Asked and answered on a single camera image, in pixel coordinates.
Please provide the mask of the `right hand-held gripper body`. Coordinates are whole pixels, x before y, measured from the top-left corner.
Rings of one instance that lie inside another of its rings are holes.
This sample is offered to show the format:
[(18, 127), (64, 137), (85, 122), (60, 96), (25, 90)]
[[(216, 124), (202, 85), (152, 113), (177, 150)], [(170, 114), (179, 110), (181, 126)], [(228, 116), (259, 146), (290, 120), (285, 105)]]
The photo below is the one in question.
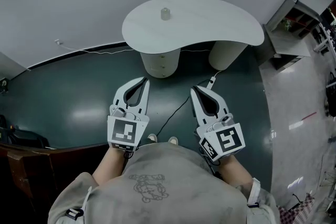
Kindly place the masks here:
[(231, 113), (199, 126), (196, 133), (200, 138), (199, 145), (212, 161), (236, 154), (246, 146), (242, 128), (234, 122)]

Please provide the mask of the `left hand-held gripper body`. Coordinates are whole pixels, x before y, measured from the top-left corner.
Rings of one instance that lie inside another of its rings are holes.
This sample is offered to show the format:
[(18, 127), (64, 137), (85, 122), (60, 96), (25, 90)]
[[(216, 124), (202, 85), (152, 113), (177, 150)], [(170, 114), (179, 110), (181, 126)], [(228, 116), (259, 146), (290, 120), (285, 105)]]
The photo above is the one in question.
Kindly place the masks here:
[(149, 120), (146, 108), (142, 106), (111, 105), (107, 117), (109, 146), (124, 152), (136, 151)]

